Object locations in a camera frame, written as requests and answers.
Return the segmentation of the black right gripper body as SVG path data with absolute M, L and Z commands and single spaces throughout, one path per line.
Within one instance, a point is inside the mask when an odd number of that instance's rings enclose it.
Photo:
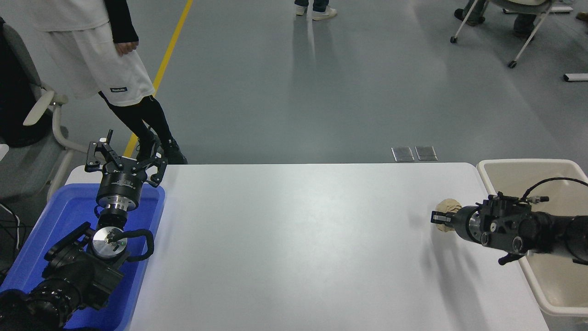
M 473 242 L 473 236 L 469 233 L 469 220 L 472 214 L 473 206 L 464 206 L 452 217 L 452 224 L 457 235 L 470 242 Z

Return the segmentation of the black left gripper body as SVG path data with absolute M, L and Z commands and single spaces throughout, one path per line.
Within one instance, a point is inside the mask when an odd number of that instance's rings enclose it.
M 143 181 L 138 176 L 126 172 L 109 172 L 102 176 L 96 201 L 113 196 L 140 201 L 142 187 Z

